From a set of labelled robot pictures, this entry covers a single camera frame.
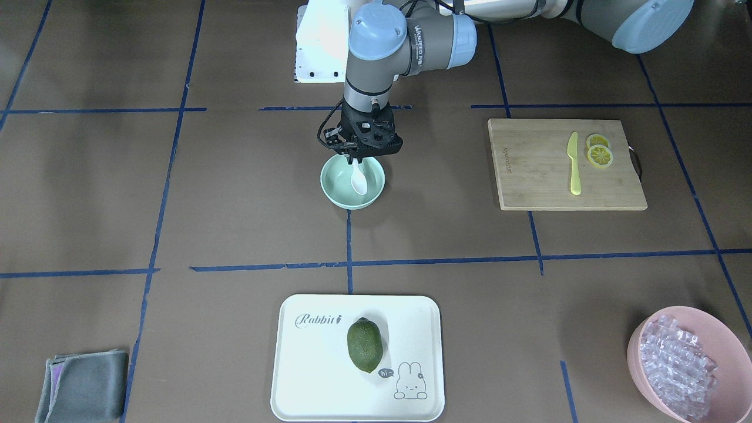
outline cartoon bunny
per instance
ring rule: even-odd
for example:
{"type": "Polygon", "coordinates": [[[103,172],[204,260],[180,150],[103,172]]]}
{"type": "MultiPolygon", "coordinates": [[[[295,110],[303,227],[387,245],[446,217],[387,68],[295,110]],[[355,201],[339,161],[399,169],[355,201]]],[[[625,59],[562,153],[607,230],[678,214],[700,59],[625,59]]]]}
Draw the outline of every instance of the cartoon bunny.
{"type": "Polygon", "coordinates": [[[397,400],[425,400],[426,380],[423,379],[423,373],[420,369],[420,363],[402,363],[397,370],[399,378],[397,379],[397,392],[394,398],[397,400]]]}

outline white tray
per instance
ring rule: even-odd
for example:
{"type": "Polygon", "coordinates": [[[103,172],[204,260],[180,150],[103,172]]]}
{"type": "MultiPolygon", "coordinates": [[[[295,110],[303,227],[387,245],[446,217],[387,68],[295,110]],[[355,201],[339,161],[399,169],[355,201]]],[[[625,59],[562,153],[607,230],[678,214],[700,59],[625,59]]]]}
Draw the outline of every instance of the white tray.
{"type": "Polygon", "coordinates": [[[293,295],[280,308],[271,410],[284,421],[431,421],[444,411],[443,362],[441,316],[428,297],[293,295]],[[384,342],[373,373],[347,353],[347,330],[361,317],[384,342]]]}

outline bowl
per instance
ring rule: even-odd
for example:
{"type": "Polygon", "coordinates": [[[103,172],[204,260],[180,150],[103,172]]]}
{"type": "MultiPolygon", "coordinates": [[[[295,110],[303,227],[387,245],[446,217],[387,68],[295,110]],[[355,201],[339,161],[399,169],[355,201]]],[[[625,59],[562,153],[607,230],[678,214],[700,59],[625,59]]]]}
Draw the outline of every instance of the bowl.
{"type": "Polygon", "coordinates": [[[711,397],[709,414],[702,423],[741,423],[752,409],[752,362],[747,350],[734,333],[720,320],[702,310],[674,306],[659,310],[640,324],[627,346],[629,374],[637,389],[657,409],[685,423],[689,421],[672,412],[653,391],[640,359],[640,339],[649,321],[667,315],[678,321],[679,328],[699,337],[703,352],[718,365],[714,376],[717,390],[711,397]]]}
{"type": "Polygon", "coordinates": [[[321,169],[321,189],[326,197],[347,210],[358,210],[376,201],[386,184],[384,168],[374,157],[363,159],[360,168],[368,184],[368,192],[363,196],[350,185],[353,167],[347,164],[347,158],[337,154],[327,160],[321,169]]]}

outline pink bowl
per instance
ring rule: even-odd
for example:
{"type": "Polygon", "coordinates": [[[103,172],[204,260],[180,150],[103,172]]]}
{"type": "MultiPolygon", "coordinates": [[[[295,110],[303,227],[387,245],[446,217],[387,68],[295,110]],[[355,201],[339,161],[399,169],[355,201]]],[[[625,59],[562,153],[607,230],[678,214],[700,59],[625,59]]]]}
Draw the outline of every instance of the pink bowl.
{"type": "Polygon", "coordinates": [[[736,335],[720,320],[692,307],[674,306],[660,310],[643,321],[629,340],[626,361],[629,373],[640,390],[659,410],[685,423],[664,405],[647,381],[640,360],[640,339],[642,331],[649,321],[655,321],[660,315],[667,315],[679,322],[679,328],[688,330],[699,337],[702,350],[718,365],[715,376],[718,388],[711,398],[710,413],[702,423],[741,423],[752,409],[752,362],[744,346],[736,335]]]}

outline ice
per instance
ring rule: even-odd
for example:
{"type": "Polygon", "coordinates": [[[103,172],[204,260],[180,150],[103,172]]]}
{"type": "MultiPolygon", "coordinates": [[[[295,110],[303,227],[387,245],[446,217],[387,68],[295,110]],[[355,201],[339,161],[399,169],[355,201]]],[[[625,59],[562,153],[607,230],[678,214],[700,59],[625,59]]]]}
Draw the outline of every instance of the ice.
{"type": "Polygon", "coordinates": [[[702,351],[697,335],[661,315],[645,325],[640,358],[650,386],[669,409],[690,421],[708,415],[717,365],[702,351]]]}

